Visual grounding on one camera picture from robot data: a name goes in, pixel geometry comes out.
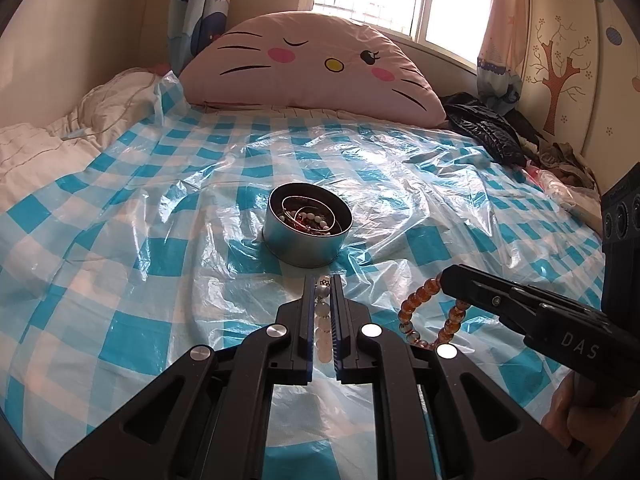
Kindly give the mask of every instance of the checkered plastic sheet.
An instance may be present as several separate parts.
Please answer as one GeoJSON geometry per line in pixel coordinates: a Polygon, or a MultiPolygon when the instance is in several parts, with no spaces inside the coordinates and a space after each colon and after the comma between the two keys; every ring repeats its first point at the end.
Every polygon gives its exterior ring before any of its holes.
{"type": "MultiPolygon", "coordinates": [[[[464,263],[597,305],[596,235],[520,170],[445,131],[190,109],[169,76],[155,113],[82,173],[0,216],[0,406],[36,459],[60,456],[194,344],[236,345],[299,297],[304,271],[261,242],[267,197],[291,181],[342,197],[348,298],[397,330],[403,298],[464,263]]],[[[434,338],[453,304],[414,323],[434,338]]],[[[476,307],[455,336],[535,418],[564,375],[476,307]]],[[[265,479],[376,477],[368,386],[317,357],[307,387],[273,395],[265,479]]]]}

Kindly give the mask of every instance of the pink pillow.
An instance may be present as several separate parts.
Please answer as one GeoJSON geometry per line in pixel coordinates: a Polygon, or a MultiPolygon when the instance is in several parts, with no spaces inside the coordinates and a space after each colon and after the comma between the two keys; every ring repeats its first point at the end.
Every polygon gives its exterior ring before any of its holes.
{"type": "Polygon", "coordinates": [[[440,100],[400,48],[369,25],[316,12],[279,12],[241,23],[187,65],[192,104],[344,110],[434,128],[440,100]]]}

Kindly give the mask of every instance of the tree decal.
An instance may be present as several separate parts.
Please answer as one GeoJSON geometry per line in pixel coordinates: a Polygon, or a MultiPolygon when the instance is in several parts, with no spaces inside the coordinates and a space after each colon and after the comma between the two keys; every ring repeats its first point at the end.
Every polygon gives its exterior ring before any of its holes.
{"type": "Polygon", "coordinates": [[[528,76],[526,79],[526,81],[530,83],[542,83],[549,88],[549,91],[551,92],[551,104],[549,105],[549,112],[546,115],[543,130],[553,136],[556,134],[556,111],[558,110],[558,99],[560,98],[560,95],[566,93],[576,102],[578,101],[578,95],[586,95],[582,91],[582,87],[580,85],[574,84],[565,88],[564,86],[567,80],[580,72],[586,71],[591,66],[591,61],[581,68],[574,66],[575,58],[583,56],[580,51],[591,43],[591,39],[588,36],[585,36],[582,42],[578,40],[578,46],[574,48],[568,56],[563,56],[558,50],[561,42],[566,40],[563,33],[568,35],[569,32],[576,32],[576,30],[574,29],[573,23],[568,27],[565,27],[562,24],[562,18],[560,16],[556,16],[556,22],[558,22],[558,30],[555,31],[546,43],[543,43],[541,30],[542,26],[545,24],[545,19],[540,18],[538,20],[538,24],[536,25],[536,37],[538,38],[538,43],[545,54],[546,65],[543,63],[543,59],[540,54],[540,47],[535,45],[533,47],[533,56],[538,60],[538,62],[530,64],[529,66],[536,72],[533,77],[528,76]]]}

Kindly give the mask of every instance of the pink cheek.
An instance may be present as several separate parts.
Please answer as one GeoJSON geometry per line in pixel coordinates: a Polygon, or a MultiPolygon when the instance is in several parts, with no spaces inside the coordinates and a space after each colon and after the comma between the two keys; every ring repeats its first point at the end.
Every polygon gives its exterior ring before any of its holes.
{"type": "Polygon", "coordinates": [[[277,63],[291,63],[294,59],[296,59],[296,55],[286,48],[270,48],[267,51],[267,54],[277,63]]]}
{"type": "Polygon", "coordinates": [[[373,67],[371,69],[371,73],[376,76],[380,81],[395,81],[396,76],[394,76],[389,70],[385,70],[384,68],[373,67]]]}

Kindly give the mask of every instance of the hand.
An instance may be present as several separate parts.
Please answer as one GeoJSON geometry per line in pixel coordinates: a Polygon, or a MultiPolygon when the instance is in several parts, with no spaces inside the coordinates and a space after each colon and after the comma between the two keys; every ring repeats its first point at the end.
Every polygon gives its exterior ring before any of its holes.
{"type": "Polygon", "coordinates": [[[554,392],[549,412],[540,424],[564,447],[569,447],[573,438],[584,443],[590,453],[582,466],[585,471],[590,471],[625,429],[637,400],[635,397],[624,399],[610,410],[603,410],[571,406],[573,399],[574,372],[570,372],[554,392]]]}

